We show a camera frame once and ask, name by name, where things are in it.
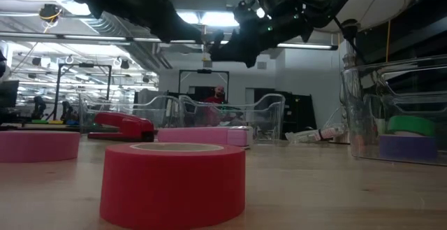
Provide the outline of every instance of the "red shirt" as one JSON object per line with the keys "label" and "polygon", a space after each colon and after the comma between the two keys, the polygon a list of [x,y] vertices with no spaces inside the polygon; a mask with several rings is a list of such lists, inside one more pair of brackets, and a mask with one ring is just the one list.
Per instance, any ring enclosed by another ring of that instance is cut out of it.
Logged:
{"label": "red shirt", "polygon": [[215,96],[208,97],[204,100],[204,102],[206,103],[218,103],[218,104],[222,104],[224,103],[224,101],[225,101],[224,99],[216,98]]}
{"label": "red shirt", "polygon": [[[221,98],[216,98],[215,96],[208,97],[204,100],[205,103],[217,103],[221,104],[225,100]],[[217,126],[220,123],[219,112],[215,107],[207,107],[206,111],[205,126]]]}

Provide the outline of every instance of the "green tape roll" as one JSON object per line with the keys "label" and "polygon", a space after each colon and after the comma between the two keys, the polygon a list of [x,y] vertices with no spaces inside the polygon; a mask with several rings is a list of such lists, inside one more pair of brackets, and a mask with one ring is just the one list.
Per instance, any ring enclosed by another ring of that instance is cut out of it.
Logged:
{"label": "green tape roll", "polygon": [[398,131],[416,133],[421,136],[434,136],[434,122],[406,115],[394,116],[388,122],[388,133],[394,134]]}
{"label": "green tape roll", "polygon": [[32,120],[31,123],[34,123],[34,124],[47,124],[48,121],[45,121],[45,120]]}

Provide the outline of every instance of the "black cabinet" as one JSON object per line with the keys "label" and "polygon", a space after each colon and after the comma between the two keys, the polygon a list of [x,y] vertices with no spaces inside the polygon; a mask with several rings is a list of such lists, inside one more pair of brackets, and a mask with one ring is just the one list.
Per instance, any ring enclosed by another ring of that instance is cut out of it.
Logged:
{"label": "black cabinet", "polygon": [[282,133],[301,132],[309,128],[316,129],[316,120],[312,96],[275,91],[274,89],[254,89],[254,101],[266,94],[282,94],[286,98]]}

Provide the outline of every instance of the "pink tape roll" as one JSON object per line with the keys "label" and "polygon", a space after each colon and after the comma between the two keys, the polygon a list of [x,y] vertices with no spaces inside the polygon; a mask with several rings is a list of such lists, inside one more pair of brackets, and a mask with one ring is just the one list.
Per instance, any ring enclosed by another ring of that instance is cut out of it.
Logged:
{"label": "pink tape roll", "polygon": [[253,144],[253,129],[244,126],[159,129],[157,138],[165,143],[217,143],[248,148]]}
{"label": "pink tape roll", "polygon": [[60,161],[78,157],[80,134],[65,131],[0,131],[1,163]]}

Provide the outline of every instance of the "tape roll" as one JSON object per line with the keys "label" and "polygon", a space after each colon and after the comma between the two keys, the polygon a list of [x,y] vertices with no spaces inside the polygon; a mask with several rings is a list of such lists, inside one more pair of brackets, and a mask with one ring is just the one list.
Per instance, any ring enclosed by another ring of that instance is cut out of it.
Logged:
{"label": "tape roll", "polygon": [[253,144],[253,128],[194,127],[159,129],[159,142],[165,143],[217,143],[249,148]]}
{"label": "tape roll", "polygon": [[406,131],[421,136],[434,136],[435,124],[421,117],[398,115],[390,118],[388,133],[395,134],[398,131]]}
{"label": "tape roll", "polygon": [[434,137],[383,135],[379,147],[380,157],[388,160],[427,161],[438,156]]}
{"label": "tape roll", "polygon": [[107,147],[101,217],[130,229],[192,229],[245,206],[245,151],[228,145],[140,143]]}
{"label": "tape roll", "polygon": [[395,131],[394,135],[396,136],[423,136],[417,133],[408,132],[408,131]]}
{"label": "tape roll", "polygon": [[78,157],[80,134],[66,131],[0,131],[0,162],[31,163]]}

